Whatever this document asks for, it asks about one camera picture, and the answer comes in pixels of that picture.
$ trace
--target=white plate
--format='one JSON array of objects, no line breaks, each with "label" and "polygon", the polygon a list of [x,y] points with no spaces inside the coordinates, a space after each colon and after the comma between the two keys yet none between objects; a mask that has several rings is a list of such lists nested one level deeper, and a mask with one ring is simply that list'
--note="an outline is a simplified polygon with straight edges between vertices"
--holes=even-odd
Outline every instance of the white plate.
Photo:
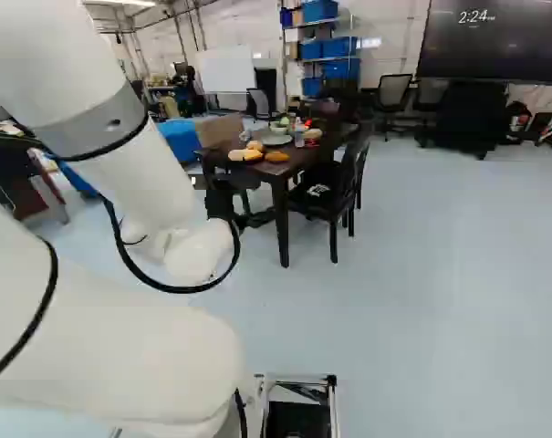
[{"label": "white plate", "polygon": [[283,144],[288,144],[292,140],[291,135],[266,135],[260,141],[264,143],[265,146],[281,146]]}]

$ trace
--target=bottle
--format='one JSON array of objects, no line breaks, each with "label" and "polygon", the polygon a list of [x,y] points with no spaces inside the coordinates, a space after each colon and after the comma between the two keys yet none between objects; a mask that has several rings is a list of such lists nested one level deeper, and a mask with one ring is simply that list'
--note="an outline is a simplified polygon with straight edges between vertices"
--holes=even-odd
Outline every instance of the bottle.
[{"label": "bottle", "polygon": [[296,144],[297,148],[303,148],[304,131],[306,130],[306,128],[304,127],[304,123],[302,123],[302,119],[296,117],[296,123],[294,123],[294,126],[294,143]]}]

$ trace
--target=black cable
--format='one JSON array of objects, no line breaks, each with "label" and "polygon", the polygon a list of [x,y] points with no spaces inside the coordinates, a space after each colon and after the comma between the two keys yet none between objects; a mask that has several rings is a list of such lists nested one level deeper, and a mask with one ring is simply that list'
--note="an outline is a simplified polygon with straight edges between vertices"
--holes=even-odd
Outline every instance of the black cable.
[{"label": "black cable", "polygon": [[[85,157],[83,160],[88,160],[89,158],[95,158],[97,156],[100,156],[103,153],[107,153],[109,151],[113,151],[114,149],[119,148],[121,145],[125,144],[127,142],[128,138],[135,137],[145,126],[146,122],[148,121],[148,115],[144,118],[141,125],[138,129],[133,131],[128,137],[123,139],[123,141],[116,141],[112,143],[109,146],[106,146],[104,148],[98,149],[93,152],[81,154],[81,155],[75,155],[74,157],[59,157],[54,152],[52,152],[45,144],[43,144],[41,141],[37,141],[35,139],[27,139],[22,137],[15,137],[11,135],[3,135],[0,134],[0,140],[10,140],[12,144],[18,144],[19,141],[22,141],[23,143],[33,143],[35,148],[40,149],[41,151],[44,151],[51,155],[53,160],[59,162],[68,162],[68,161],[80,161],[80,157]],[[115,239],[115,245],[118,249],[118,253],[120,254],[121,261],[124,263],[124,265],[130,270],[130,272],[136,276],[142,283],[146,284],[149,287],[152,287],[154,289],[160,290],[161,292],[166,292],[168,294],[197,294],[199,292],[204,292],[205,290],[209,290],[220,283],[223,282],[227,278],[229,274],[231,274],[231,271],[235,268],[235,265],[239,261],[239,256],[241,254],[241,242],[239,241],[239,232],[237,230],[236,225],[233,223],[233,221],[227,221],[229,224],[229,228],[231,229],[231,235],[233,237],[233,246],[234,246],[234,252],[233,252],[233,258],[231,260],[231,265],[227,268],[227,270],[218,278],[215,280],[206,283],[204,285],[199,286],[171,286],[171,285],[165,285],[163,283],[160,283],[159,281],[151,278],[146,273],[144,273],[132,260],[128,252],[126,251],[126,244],[123,242],[123,239],[121,238],[121,230],[120,230],[120,223],[118,222],[118,218],[115,215],[115,208],[113,207],[113,204],[109,199],[107,199],[102,194],[98,194],[99,199],[103,202],[103,205],[105,206],[106,211],[109,215],[109,220],[111,221],[111,228],[113,229],[113,236]]]},{"label": "black cable", "polygon": [[245,405],[239,390],[235,390],[235,404],[239,413],[239,423],[241,427],[241,438],[247,438],[247,416],[245,415]]},{"label": "black cable", "polygon": [[134,130],[132,130],[128,135],[126,135],[123,139],[114,141],[111,144],[108,144],[107,146],[103,146],[99,149],[96,149],[95,151],[84,152],[78,155],[71,155],[69,157],[60,157],[56,155],[42,141],[38,141],[36,139],[29,139],[26,137],[16,137],[10,134],[0,134],[0,140],[23,141],[23,142],[32,143],[34,144],[34,146],[31,145],[29,147],[31,148],[34,147],[34,148],[40,149],[43,152],[48,153],[51,156],[51,158],[57,162],[83,162],[85,160],[97,158],[101,155],[105,155],[106,153],[115,151],[116,149],[126,144],[128,141],[133,140],[140,132],[143,131],[144,127],[148,124],[149,119],[150,119],[150,116],[148,115],[148,112],[145,112],[144,117],[141,120],[140,124]]},{"label": "black cable", "polygon": [[227,270],[221,276],[211,281],[210,283],[199,286],[171,286],[160,283],[159,281],[151,278],[146,273],[144,273],[131,259],[128,251],[125,248],[123,240],[121,239],[121,230],[118,225],[118,218],[115,215],[115,208],[113,207],[113,204],[109,199],[101,194],[99,195],[99,198],[103,202],[103,205],[108,212],[109,220],[111,222],[111,228],[113,228],[115,246],[118,248],[118,253],[120,254],[121,261],[134,276],[136,276],[142,283],[146,284],[149,287],[160,290],[162,292],[166,292],[168,294],[196,294],[199,292],[204,292],[205,290],[209,290],[212,287],[215,287],[223,282],[223,280],[227,278],[231,271],[233,271],[233,268],[239,260],[239,256],[241,255],[241,242],[239,241],[239,232],[237,231],[237,227],[233,224],[233,222],[229,221],[229,228],[231,229],[231,235],[233,236],[233,258],[231,259],[231,265],[229,265]]},{"label": "black cable", "polygon": [[28,341],[32,339],[32,337],[36,333],[36,330],[40,326],[40,323],[42,322],[45,313],[50,306],[50,302],[52,301],[52,298],[55,294],[55,288],[57,287],[58,279],[57,253],[55,252],[55,248],[53,248],[53,246],[49,242],[43,242],[45,242],[45,245],[47,246],[48,252],[50,254],[50,274],[48,276],[47,288],[45,290],[45,294],[42,296],[40,305],[38,306],[35,315],[30,321],[30,324],[28,324],[26,330],[24,330],[22,335],[20,335],[20,338],[18,339],[16,344],[14,344],[14,346],[4,355],[4,357],[0,359],[0,374],[6,368],[8,368],[8,366],[14,361],[18,354],[22,352]]},{"label": "black cable", "polygon": [[95,151],[80,153],[78,155],[71,155],[70,157],[58,157],[58,159],[63,162],[83,162],[85,160],[97,158],[101,155],[105,155],[106,153],[115,151],[116,149],[126,144],[128,141],[133,140],[140,132],[142,132],[144,127],[148,124],[149,119],[150,119],[150,116],[148,115],[148,111],[146,111],[144,113],[144,117],[141,120],[140,124],[132,132],[126,135],[123,139],[114,141],[111,144],[108,144],[107,146],[103,146],[99,149],[96,149]]},{"label": "black cable", "polygon": [[[119,227],[119,228],[121,228],[121,224],[123,224],[123,219],[125,219],[125,218],[122,217],[121,220],[120,220],[120,222],[118,223],[118,227]],[[148,235],[145,235],[142,239],[139,239],[139,240],[137,240],[137,241],[135,241],[135,242],[125,242],[125,241],[124,241],[123,244],[124,244],[125,246],[139,245],[139,244],[141,244],[144,240],[146,240],[147,238],[148,238]]]}]

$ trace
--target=television screen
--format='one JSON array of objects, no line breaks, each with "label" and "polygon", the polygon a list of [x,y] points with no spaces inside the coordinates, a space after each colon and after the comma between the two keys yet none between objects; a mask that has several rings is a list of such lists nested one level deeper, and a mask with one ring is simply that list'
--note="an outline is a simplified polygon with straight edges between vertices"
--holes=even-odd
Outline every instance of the television screen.
[{"label": "television screen", "polygon": [[432,0],[417,76],[552,84],[552,0]]}]

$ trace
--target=white robotic arm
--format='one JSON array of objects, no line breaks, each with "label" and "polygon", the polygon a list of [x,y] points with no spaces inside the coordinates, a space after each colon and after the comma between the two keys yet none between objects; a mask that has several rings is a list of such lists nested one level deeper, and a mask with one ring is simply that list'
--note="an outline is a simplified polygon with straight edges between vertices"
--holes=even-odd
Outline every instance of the white robotic arm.
[{"label": "white robotic arm", "polygon": [[[164,259],[184,283],[206,280],[231,249],[220,219],[183,230],[191,183],[77,0],[0,2],[0,103],[148,233],[182,228]],[[219,430],[243,378],[233,331],[172,296],[56,264],[1,208],[0,361],[55,276],[42,321],[0,373],[0,403],[86,412],[157,436]]]}]

